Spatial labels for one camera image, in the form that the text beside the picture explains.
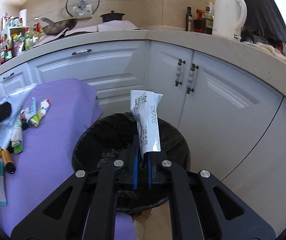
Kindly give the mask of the green white crumpled packet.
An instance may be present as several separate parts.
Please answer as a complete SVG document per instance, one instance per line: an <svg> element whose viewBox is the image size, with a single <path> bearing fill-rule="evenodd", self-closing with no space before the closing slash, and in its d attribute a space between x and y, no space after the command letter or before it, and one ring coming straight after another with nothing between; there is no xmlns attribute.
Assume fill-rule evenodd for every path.
<svg viewBox="0 0 286 240"><path fill-rule="evenodd" d="M46 115L49 107L50 107L50 100L49 99L43 100L40 103L40 107L37 113L33 115L31 119L29 120L30 124L34 127L38 127L42 118Z"/></svg>

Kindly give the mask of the glass pot lid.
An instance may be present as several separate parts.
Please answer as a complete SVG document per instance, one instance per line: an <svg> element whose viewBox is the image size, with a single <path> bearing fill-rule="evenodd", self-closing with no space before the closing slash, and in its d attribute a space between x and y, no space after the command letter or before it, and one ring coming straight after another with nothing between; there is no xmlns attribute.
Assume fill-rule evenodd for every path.
<svg viewBox="0 0 286 240"><path fill-rule="evenodd" d="M72 18L84 19L92 18L99 6L100 0L66 0L65 9Z"/></svg>

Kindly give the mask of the dark olive oil bottle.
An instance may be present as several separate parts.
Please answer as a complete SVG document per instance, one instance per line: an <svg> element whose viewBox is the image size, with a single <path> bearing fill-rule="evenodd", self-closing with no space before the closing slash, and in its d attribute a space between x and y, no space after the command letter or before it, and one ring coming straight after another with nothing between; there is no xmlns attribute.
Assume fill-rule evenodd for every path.
<svg viewBox="0 0 286 240"><path fill-rule="evenodd" d="M187 13L186 13L186 31L193 31L193 18L191 14L191 7L187 7Z"/></svg>

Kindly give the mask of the dark curtain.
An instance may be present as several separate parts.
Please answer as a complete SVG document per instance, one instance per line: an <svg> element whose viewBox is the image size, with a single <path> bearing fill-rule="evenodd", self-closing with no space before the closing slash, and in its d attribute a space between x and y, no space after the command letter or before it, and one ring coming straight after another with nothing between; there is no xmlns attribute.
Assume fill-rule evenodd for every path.
<svg viewBox="0 0 286 240"><path fill-rule="evenodd" d="M247 6L246 22L241 40L253 43L258 38L274 38L286 43L286 25L274 0L244 0Z"/></svg>

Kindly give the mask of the metal wok pan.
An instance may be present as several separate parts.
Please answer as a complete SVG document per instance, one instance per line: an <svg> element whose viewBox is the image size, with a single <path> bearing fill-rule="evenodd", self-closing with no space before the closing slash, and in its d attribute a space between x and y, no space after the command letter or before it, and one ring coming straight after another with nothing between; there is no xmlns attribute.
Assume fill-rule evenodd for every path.
<svg viewBox="0 0 286 240"><path fill-rule="evenodd" d="M72 30L73 28L75 28L75 26L77 25L78 19L77 18L71 18L71 19L67 19L67 20L53 22L52 20L50 20L46 17L43 17L43 18L41 18L41 21L48 24L42 28L44 34L46 34L46 35L58 35L59 33L61 33L62 31L66 30L66 29Z"/></svg>

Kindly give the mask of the white paper sheet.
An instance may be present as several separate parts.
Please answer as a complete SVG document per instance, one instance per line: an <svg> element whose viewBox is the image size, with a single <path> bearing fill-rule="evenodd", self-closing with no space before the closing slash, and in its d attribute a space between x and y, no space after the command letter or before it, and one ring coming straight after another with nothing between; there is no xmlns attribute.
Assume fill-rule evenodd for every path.
<svg viewBox="0 0 286 240"><path fill-rule="evenodd" d="M0 105L3 103L10 103L11 113L10 116L5 120L0 122L0 147L2 149L7 149L11 140L14 127L22 109L22 106L30 94L30 92L37 86L36 83L28 85L24 88L17 88L11 93L7 94L1 101Z"/></svg>

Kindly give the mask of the purple tablecloth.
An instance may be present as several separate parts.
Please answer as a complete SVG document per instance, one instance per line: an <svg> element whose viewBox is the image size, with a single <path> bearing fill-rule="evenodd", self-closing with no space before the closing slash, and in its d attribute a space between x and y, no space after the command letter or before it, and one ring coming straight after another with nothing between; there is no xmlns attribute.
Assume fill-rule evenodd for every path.
<svg viewBox="0 0 286 240"><path fill-rule="evenodd" d="M0 227L6 236L74 174L75 145L102 114L96 89L76 79L37 85L24 107L32 98L37 102L48 99L50 107L39 127L23 131L23 151L12 156L16 171L4 175L7 205L0 206Z"/></svg>

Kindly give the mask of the white tube wrapper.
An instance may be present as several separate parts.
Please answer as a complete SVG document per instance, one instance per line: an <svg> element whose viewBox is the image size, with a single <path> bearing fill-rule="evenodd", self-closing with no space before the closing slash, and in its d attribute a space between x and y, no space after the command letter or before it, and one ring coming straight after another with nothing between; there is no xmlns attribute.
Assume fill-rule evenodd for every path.
<svg viewBox="0 0 286 240"><path fill-rule="evenodd" d="M160 152L157 107L163 94L146 90L131 90L130 110L137 122L141 157Z"/></svg>

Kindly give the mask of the white electric kettle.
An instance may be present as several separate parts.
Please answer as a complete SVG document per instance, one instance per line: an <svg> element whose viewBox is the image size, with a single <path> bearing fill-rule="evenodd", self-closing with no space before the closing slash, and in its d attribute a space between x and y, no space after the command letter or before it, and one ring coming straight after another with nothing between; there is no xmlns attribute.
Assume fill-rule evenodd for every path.
<svg viewBox="0 0 286 240"><path fill-rule="evenodd" d="M244 0L215 0L212 35L240 41L246 17Z"/></svg>

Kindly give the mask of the dark sauce bottle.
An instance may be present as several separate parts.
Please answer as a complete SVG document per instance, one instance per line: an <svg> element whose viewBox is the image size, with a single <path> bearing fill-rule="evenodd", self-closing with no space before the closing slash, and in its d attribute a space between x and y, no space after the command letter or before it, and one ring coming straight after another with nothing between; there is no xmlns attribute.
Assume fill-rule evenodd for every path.
<svg viewBox="0 0 286 240"><path fill-rule="evenodd" d="M206 7L206 11L202 14L202 33L212 34L214 17L211 14L211 7Z"/></svg>

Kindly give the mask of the black pot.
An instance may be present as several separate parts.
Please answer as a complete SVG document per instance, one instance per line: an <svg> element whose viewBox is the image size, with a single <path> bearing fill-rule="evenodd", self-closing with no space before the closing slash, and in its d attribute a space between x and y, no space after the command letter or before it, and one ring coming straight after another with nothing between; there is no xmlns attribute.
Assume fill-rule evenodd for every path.
<svg viewBox="0 0 286 240"><path fill-rule="evenodd" d="M124 13L115 12L114 10L111 10L109 13L102 14L100 17L102 18L102 22L110 22L110 21L121 21L123 16L125 16Z"/></svg>

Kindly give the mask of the black trash bin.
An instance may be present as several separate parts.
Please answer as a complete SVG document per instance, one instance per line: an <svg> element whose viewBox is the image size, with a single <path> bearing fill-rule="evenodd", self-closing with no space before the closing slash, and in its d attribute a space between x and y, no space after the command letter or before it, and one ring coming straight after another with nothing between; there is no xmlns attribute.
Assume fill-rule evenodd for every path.
<svg viewBox="0 0 286 240"><path fill-rule="evenodd" d="M178 129L161 118L158 119L158 126L160 146L166 152L167 159L189 171L191 155L185 138ZM73 169L93 172L113 163L121 151L133 145L137 133L137 123L130 112L115 113L98 120L76 143L72 154ZM120 190L116 210L133 215L156 208L167 201L168 193L163 189L151 189L150 192L142 189Z"/></svg>

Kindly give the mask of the amber brown bottle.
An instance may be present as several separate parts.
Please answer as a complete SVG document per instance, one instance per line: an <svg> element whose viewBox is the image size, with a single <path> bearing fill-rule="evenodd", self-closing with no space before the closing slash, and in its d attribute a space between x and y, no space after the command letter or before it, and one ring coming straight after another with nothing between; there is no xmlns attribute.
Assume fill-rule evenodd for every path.
<svg viewBox="0 0 286 240"><path fill-rule="evenodd" d="M14 161L11 157L11 154L8 150L3 150L1 152L1 159L3 161L5 170L9 174L14 174L16 171L16 166L15 166Z"/></svg>

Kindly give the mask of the teal white marker tube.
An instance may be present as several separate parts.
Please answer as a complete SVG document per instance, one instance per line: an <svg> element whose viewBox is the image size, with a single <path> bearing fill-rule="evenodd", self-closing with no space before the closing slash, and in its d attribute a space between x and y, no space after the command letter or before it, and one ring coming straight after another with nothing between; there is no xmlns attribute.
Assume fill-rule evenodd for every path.
<svg viewBox="0 0 286 240"><path fill-rule="evenodd" d="M0 206L7 206L7 198L5 194L4 165L0 161Z"/></svg>

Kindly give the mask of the white green wrapper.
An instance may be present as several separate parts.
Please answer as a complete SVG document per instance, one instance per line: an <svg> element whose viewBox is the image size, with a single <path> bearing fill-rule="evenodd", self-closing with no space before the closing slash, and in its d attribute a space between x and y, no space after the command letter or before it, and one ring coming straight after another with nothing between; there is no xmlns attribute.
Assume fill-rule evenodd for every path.
<svg viewBox="0 0 286 240"><path fill-rule="evenodd" d="M10 142L15 154L19 154L23 151L22 121L20 117L16 120Z"/></svg>

